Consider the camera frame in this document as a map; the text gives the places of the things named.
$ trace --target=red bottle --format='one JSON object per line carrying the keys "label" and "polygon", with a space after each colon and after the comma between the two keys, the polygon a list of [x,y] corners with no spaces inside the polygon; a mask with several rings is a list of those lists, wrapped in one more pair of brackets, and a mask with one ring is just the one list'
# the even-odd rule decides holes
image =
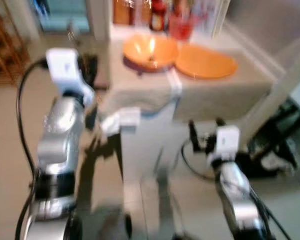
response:
{"label": "red bottle", "polygon": [[150,29],[153,31],[163,31],[165,28],[167,4],[163,0],[152,0],[151,9]]}

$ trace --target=wire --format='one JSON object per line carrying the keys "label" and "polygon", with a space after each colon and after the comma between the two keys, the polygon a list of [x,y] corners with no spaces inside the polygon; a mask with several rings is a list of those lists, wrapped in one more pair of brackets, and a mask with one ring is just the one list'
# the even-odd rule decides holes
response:
{"label": "wire", "polygon": [[[190,143],[190,139],[187,139],[186,141],[184,141],[184,143],[181,146],[180,152],[181,152],[181,156],[182,159],[184,161],[184,163],[187,165],[187,167],[191,170],[191,172],[196,175],[197,177],[203,179],[204,181],[208,181],[208,182],[215,182],[215,179],[209,176],[206,176],[204,174],[201,174],[199,172],[197,172],[190,164],[189,161],[187,160],[186,156],[185,156],[185,147]],[[270,211],[270,209],[265,205],[265,203],[261,200],[261,198],[259,197],[259,195],[255,192],[255,190],[250,187],[250,191],[247,191],[246,189],[243,189],[242,187],[236,185],[235,183],[229,182],[229,181],[222,181],[224,184],[227,185],[231,185],[234,186],[236,188],[238,188],[242,193],[247,194],[251,197],[251,199],[253,200],[253,202],[255,203],[256,207],[258,208],[258,211],[260,213],[260,216],[262,218],[262,221],[264,222],[264,226],[265,226],[265,230],[266,230],[266,234],[268,239],[273,239],[272,237],[272,233],[270,230],[270,226],[269,226],[269,221],[268,218],[270,217],[274,223],[277,225],[277,227],[281,230],[282,234],[285,236],[285,238],[287,240],[292,240],[291,237],[288,235],[288,233],[285,231],[285,229],[283,228],[283,226],[279,223],[279,221],[275,218],[275,216],[273,215],[273,213]]]}
{"label": "wire", "polygon": [[258,201],[260,202],[260,204],[263,205],[266,214],[274,221],[274,223],[276,224],[276,226],[280,229],[280,231],[282,232],[282,234],[285,236],[285,238],[287,240],[292,240],[292,238],[289,236],[289,234],[286,232],[286,230],[284,229],[284,227],[280,224],[280,222],[278,221],[278,219],[274,216],[274,214],[271,212],[271,210],[267,207],[267,205],[261,200],[261,198],[259,197],[259,195],[256,193],[256,191],[251,187],[250,188],[250,192],[252,194],[255,195],[255,197],[258,199]]}
{"label": "wire", "polygon": [[36,191],[36,169],[35,169],[34,160],[31,156],[31,153],[29,151],[29,147],[27,145],[27,141],[25,138],[24,127],[23,127],[23,122],[22,122],[22,104],[21,104],[22,101],[21,100],[22,100],[22,92],[23,92],[23,88],[26,83],[26,80],[27,80],[29,74],[32,72],[32,70],[34,68],[36,68],[37,66],[42,66],[42,67],[46,68],[47,67],[46,59],[43,58],[43,59],[37,60],[28,67],[28,69],[25,71],[25,73],[22,77],[22,80],[19,84],[19,87],[17,90],[17,95],[16,95],[15,110],[16,110],[16,119],[17,119],[17,124],[18,124],[19,136],[21,139],[21,144],[22,144],[27,162],[30,166],[32,180],[31,180],[31,184],[30,184],[30,193],[22,207],[21,213],[18,218],[18,222],[16,224],[15,234],[14,234],[15,240],[20,240],[22,224],[23,224],[27,209],[29,207],[29,204],[31,203],[32,198]]}
{"label": "wire", "polygon": [[191,170],[191,172],[196,175],[197,177],[205,180],[205,181],[208,181],[208,182],[215,182],[215,178],[214,177],[210,177],[210,176],[207,176],[207,175],[204,175],[204,174],[201,174],[199,172],[197,172],[189,163],[189,161],[187,160],[186,156],[185,156],[185,147],[190,143],[190,139],[184,141],[184,143],[182,144],[181,146],[181,156],[182,156],[182,159],[183,159],[183,162],[185,163],[185,165],[187,165],[187,167]]}

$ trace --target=orange bowl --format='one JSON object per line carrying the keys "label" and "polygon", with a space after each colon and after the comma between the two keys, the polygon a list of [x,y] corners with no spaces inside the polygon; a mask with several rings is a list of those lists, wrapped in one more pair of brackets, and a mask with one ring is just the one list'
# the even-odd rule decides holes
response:
{"label": "orange bowl", "polygon": [[185,43],[179,51],[175,67],[195,79],[220,79],[233,74],[238,65],[231,56]]}
{"label": "orange bowl", "polygon": [[123,54],[138,65],[158,70],[174,64],[178,43],[170,37],[134,35],[123,44]]}

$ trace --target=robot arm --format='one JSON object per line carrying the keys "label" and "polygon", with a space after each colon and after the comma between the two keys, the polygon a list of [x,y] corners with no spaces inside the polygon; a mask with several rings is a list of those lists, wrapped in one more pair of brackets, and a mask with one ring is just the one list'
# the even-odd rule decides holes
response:
{"label": "robot arm", "polygon": [[216,190],[223,213],[235,240],[266,240],[266,228],[250,184],[234,161],[220,161],[214,167]]}
{"label": "robot arm", "polygon": [[35,192],[24,239],[79,240],[81,222],[74,215],[75,175],[85,107],[92,104],[95,92],[82,77],[75,49],[50,49],[46,61],[61,97],[43,120]]}
{"label": "robot arm", "polygon": [[236,164],[240,130],[220,123],[216,134],[206,138],[205,147],[199,141],[193,122],[189,123],[194,152],[205,152],[207,163],[213,168],[215,186],[223,213],[235,240],[273,240],[265,211],[253,198],[252,188],[245,174]]}

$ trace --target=tiled floor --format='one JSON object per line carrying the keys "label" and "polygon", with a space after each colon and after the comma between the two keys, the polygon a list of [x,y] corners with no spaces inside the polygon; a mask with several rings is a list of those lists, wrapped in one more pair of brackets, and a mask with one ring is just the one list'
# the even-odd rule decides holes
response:
{"label": "tiled floor", "polygon": [[[45,48],[55,42],[47,41],[41,47],[32,48],[31,56],[43,54]],[[96,46],[94,51],[105,54],[105,48]],[[43,115],[49,111],[56,95],[48,73],[36,70],[25,87],[23,98],[25,134],[34,156],[42,133]],[[13,238],[30,181],[18,136],[15,98],[15,88],[0,88],[0,240]],[[131,214],[134,240],[169,240],[174,232],[180,233],[182,229],[194,239],[231,239],[213,185],[190,174],[171,174],[168,184],[159,187],[155,177],[123,186],[113,146],[104,141],[91,145],[95,136],[96,133],[83,133],[77,169],[78,212],[83,219],[85,240],[98,239],[98,236],[103,240],[126,239],[123,226],[118,223],[122,222],[123,209]],[[294,138],[300,153],[300,131]],[[185,168],[181,162],[177,167]],[[292,239],[300,240],[300,172],[292,178],[254,181],[253,186]],[[113,217],[116,224],[107,224]],[[117,234],[110,238],[107,233],[115,232],[113,229]],[[272,229],[278,240],[284,239],[275,226]]]}

